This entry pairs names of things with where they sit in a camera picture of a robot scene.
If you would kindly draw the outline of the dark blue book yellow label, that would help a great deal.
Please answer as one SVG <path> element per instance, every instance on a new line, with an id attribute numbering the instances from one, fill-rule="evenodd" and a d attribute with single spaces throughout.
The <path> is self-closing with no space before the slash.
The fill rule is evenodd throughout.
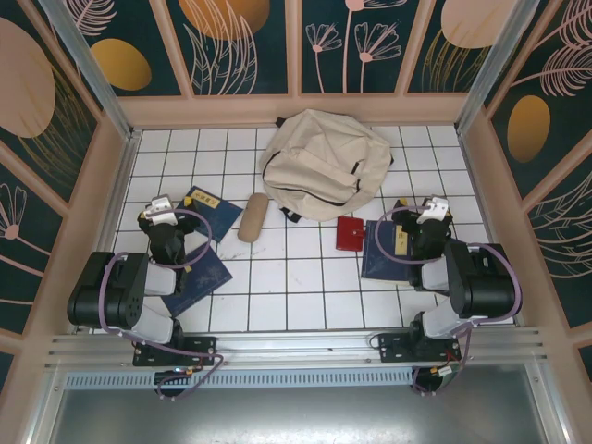
<path id="1" fill-rule="evenodd" d="M 237 205 L 197 186 L 192 186 L 186 196 L 190 196 L 201 203 L 200 213 L 208 222 L 212 230 L 212 240 L 215 242 L 223 240 L 242 213 L 242 209 Z M 183 209 L 184 198 L 177 205 L 177 208 Z"/>
<path id="2" fill-rule="evenodd" d="M 380 251 L 376 244 L 375 228 L 376 221 L 366 221 L 361 278 L 406 284 L 409 266 L 391 261 Z M 395 226 L 390 220 L 382 222 L 378 238 L 388 254 L 401 260 L 411 259 L 411 240 L 401 226 Z"/>
<path id="3" fill-rule="evenodd" d="M 178 317 L 231 280 L 232 275 L 213 248 L 209 247 L 202 259 L 185 273 L 181 280 L 180 295 L 165 296 L 162 301 L 171 316 Z"/>

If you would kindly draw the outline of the red leather wallet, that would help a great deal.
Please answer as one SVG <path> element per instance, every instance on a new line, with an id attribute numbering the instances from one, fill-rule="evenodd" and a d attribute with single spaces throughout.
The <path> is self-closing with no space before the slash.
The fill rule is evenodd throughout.
<path id="1" fill-rule="evenodd" d="M 339 216 L 337 219 L 336 249 L 361 252 L 364 247 L 364 221 L 358 217 Z"/>

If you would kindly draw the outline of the tan pencil case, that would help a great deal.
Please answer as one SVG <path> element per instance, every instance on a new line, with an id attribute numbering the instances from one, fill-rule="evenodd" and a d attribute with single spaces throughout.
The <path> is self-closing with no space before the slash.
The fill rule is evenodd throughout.
<path id="1" fill-rule="evenodd" d="M 258 240 L 269 204 L 266 194 L 257 192 L 249 198 L 241 218 L 238 231 L 238 239 L 245 243 L 254 243 Z"/>

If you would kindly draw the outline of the beige canvas backpack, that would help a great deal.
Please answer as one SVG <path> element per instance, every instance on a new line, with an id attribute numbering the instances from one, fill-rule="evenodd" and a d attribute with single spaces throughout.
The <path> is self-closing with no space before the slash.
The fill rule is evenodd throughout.
<path id="1" fill-rule="evenodd" d="M 353 117 L 306 109 L 277 120 L 259 167 L 265 193 L 297 223 L 326 222 L 365 206 L 392 163 L 389 143 Z"/>

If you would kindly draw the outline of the grey metal plate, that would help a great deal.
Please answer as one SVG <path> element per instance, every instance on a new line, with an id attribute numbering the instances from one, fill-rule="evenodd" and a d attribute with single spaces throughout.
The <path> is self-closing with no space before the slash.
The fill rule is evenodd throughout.
<path id="1" fill-rule="evenodd" d="M 406 387 L 68 390 L 30 444 L 572 444 L 521 383 L 436 397 Z"/>

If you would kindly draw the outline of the aluminium side rail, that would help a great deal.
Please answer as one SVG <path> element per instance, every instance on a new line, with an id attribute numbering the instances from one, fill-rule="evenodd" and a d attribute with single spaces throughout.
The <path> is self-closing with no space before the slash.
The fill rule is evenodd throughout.
<path id="1" fill-rule="evenodd" d="M 117 134 L 99 131 L 85 160 L 80 183 L 68 216 L 68 247 L 63 281 L 64 314 L 88 259 L 94 252 L 110 252 L 124 210 L 131 170 L 139 148 L 139 136 L 123 141 Z"/>
<path id="2" fill-rule="evenodd" d="M 476 122 L 464 132 L 461 142 L 477 188 L 488 237 L 491 242 L 501 244 L 505 250 L 523 287 L 523 294 L 526 295 L 532 242 L 520 196 L 499 139 L 490 123 L 485 120 Z"/>

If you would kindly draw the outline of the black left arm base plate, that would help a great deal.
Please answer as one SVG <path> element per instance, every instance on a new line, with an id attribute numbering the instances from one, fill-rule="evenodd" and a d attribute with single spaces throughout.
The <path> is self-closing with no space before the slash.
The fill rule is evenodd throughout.
<path id="1" fill-rule="evenodd" d="M 162 351 L 150 345 L 136 343 L 132 358 L 132 365 L 136 367 L 172 367 L 172 366 L 211 366 L 214 362 L 212 355 L 216 352 L 215 337 L 187 337 L 167 344 L 167 347 L 185 352 L 204 353 L 205 357 L 199 361 L 198 357 L 181 355 Z"/>

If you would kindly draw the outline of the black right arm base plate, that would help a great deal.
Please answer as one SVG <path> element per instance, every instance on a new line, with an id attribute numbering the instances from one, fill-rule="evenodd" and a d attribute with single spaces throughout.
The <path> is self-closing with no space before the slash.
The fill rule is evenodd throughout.
<path id="1" fill-rule="evenodd" d="M 462 359 L 456 339 L 416 338 L 410 333 L 380 334 L 378 349 L 382 364 L 444 363 Z"/>

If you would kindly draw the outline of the aluminium corner post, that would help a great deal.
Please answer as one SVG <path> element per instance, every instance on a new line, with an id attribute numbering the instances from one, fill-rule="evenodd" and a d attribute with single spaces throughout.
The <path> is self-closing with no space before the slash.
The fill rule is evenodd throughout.
<path id="1" fill-rule="evenodd" d="M 516 0 L 473 83 L 455 128 L 463 137 L 470 129 L 494 83 L 536 14 L 540 0 Z"/>
<path id="2" fill-rule="evenodd" d="M 67 6 L 62 0 L 39 0 L 45 15 L 55 26 L 55 30 L 78 63 L 82 75 L 86 78 L 104 111 L 115 125 L 119 134 L 129 141 L 133 127 L 126 118 L 117 97 L 97 64 L 91 49 L 72 20 Z"/>

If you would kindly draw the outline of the aluminium mounting rail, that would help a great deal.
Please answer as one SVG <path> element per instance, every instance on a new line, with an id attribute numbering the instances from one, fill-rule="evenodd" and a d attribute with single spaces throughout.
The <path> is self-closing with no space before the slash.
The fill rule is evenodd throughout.
<path id="1" fill-rule="evenodd" d="M 216 350 L 225 369 L 357 368 L 381 365 L 365 330 L 279 333 L 216 333 Z M 108 334 L 58 335 L 42 358 L 46 368 L 63 370 L 131 369 L 129 341 Z M 548 354 L 534 327 L 480 327 L 472 333 L 467 363 L 532 364 Z"/>

